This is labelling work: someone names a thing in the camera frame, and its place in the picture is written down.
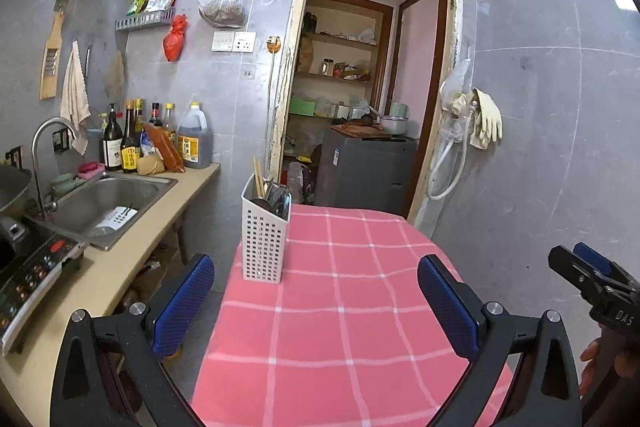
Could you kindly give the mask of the person's right hand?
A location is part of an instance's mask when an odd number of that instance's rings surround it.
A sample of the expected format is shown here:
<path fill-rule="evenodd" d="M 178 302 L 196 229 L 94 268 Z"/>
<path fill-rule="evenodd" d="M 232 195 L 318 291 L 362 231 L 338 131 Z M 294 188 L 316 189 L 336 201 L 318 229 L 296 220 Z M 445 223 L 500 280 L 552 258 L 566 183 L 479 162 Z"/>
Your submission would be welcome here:
<path fill-rule="evenodd" d="M 581 397 L 589 391 L 594 380 L 598 363 L 598 355 L 601 351 L 601 347 L 602 338 L 593 339 L 586 349 L 582 351 L 582 354 L 579 357 L 580 361 L 587 363 L 582 371 L 578 387 L 578 393 Z M 620 351 L 620 353 L 616 355 L 614 367 L 618 377 L 623 379 L 633 379 L 634 375 L 639 372 L 639 351 Z"/>

